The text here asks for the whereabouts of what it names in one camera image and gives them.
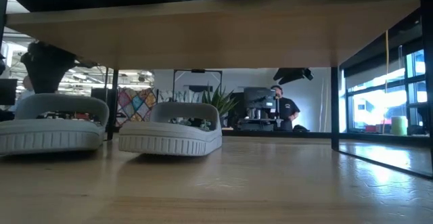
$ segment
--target potted plant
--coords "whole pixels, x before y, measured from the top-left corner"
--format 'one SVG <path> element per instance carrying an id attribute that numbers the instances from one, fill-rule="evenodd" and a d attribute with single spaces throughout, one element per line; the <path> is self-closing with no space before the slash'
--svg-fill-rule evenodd
<path id="1" fill-rule="evenodd" d="M 226 117 L 226 114 L 230 110 L 232 110 L 237 104 L 235 99 L 231 98 L 232 93 L 233 93 L 233 91 L 228 93 L 227 95 L 225 95 L 225 88 L 224 88 L 224 91 L 221 92 L 220 85 L 216 88 L 216 90 L 212 96 L 210 95 L 210 88 L 209 87 L 207 90 L 203 91 L 202 103 L 210 104 L 218 110 L 219 117 L 220 117 L 219 120 L 221 122 L 221 127 L 224 126 L 223 121 L 224 121 L 224 118 Z"/>

